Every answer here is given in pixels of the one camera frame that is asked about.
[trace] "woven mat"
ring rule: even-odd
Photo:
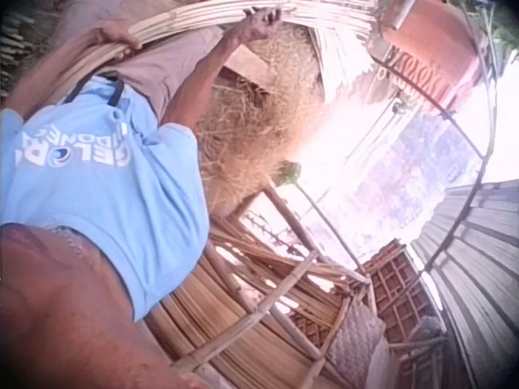
[[[355,389],[364,389],[371,357],[385,324],[361,302],[353,301],[328,356],[339,374]]]

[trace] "khaki pants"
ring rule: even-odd
[[[56,49],[98,20],[124,19],[122,0],[69,0],[50,43]],[[169,101],[196,63],[221,39],[217,27],[184,32],[150,46],[103,70],[148,99],[160,121]]]

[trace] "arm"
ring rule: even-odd
[[[60,75],[72,67],[87,49],[106,42],[126,43],[133,49],[140,44],[131,36],[124,23],[104,20],[70,39],[61,48],[49,53],[30,70],[7,97],[5,107],[28,120],[46,100]]]
[[[166,108],[161,124],[177,123],[193,128],[207,111],[214,79],[231,54],[241,45],[273,35],[281,24],[281,10],[246,11],[247,17],[225,32],[220,42],[201,59]]]

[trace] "lattice bamboo panel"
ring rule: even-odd
[[[416,275],[405,246],[392,241],[364,264],[375,290],[378,310],[382,310]],[[403,342],[423,316],[436,316],[433,302],[422,284],[414,286],[390,310],[381,315],[389,343]]]

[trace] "hay pile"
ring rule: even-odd
[[[219,215],[276,175],[322,114],[319,63],[306,28],[285,25],[250,49],[277,73],[277,92],[267,94],[240,79],[230,87],[217,85],[195,128],[209,211]]]

